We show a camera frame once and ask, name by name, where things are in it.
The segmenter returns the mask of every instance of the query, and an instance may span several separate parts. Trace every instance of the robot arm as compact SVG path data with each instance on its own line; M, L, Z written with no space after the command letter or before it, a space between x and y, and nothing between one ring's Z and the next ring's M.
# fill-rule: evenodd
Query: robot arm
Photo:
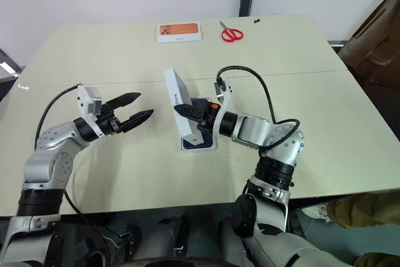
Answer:
M246 189L238 197L231 226L242 238L248 258L256 267L348 266L319 251L305 239L286 233L289 187L297 155L305 145L295 119L271 123L263 118L228 111L231 87L222 78L214 84L222 105L204 100L202 106L180 104L174 109L198 122L198 129L258 149L259 162Z
M145 122L152 109L141 111L125 122L114 115L116 108L132 103L139 96L140 93L127 93L102 105L95 88L78 86L78 108L83 117L43 132L25 164L17 215L10 220L0 265L24 261L44 264L49 259L49 245L59 238L49 232L61 219L59 208L75 156L95 139L126 133Z

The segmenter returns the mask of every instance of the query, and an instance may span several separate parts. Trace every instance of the white box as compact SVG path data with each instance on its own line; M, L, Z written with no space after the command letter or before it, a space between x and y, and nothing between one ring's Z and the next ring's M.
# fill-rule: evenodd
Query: white box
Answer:
M160 24L157 26L158 43L199 40L201 40L201 27L198 22Z
M171 100L172 106L174 107L178 104L183 103L192 105L188 88L175 72L175 70L173 70L173 68L165 70L164 77L166 80L169 99ZM182 117L178 114L178 112L173 109L173 107L172 110L174 111L176 125L178 126L177 128L179 130L181 138L195 146L203 144L203 136L201 135L200 130L197 129L197 122Z

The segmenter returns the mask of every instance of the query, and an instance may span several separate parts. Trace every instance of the beige table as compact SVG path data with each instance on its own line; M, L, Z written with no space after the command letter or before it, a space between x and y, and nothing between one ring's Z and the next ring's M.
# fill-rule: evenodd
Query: beige table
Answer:
M155 23L64 26L37 52L0 104L0 216L15 213L23 165L47 103L82 81L104 100L142 96L116 111L126 119L153 108L142 126L97 140L80 153L68 191L85 213L234 201L253 174L257 153L218 139L217 151L180 153L163 70L174 67L192 96L216 101L221 67L242 64L263 75L277 119L298 118L306 147L298 158L293 198L399 187L398 140L307 16L228 19L243 41L220 40L218 20L201 21L203 40L159 45ZM234 107L269 118L265 95L246 73L227 73ZM29 86L29 90L18 88ZM58 101L44 128L79 116L76 94ZM63 203L62 213L73 213Z

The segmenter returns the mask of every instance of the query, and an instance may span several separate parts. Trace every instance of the scissor blade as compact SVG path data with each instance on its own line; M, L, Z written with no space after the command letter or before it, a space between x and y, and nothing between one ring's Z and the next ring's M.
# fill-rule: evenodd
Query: scissor blade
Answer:
M219 23L220 23L220 25L221 25L225 30L228 30L228 29L229 29L222 21L220 21Z

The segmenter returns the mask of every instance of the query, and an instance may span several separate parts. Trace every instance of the orange phone image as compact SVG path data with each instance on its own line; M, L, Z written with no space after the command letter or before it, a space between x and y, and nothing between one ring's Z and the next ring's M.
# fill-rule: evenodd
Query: orange phone image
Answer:
M160 34L196 34L199 32L197 23L161 25Z

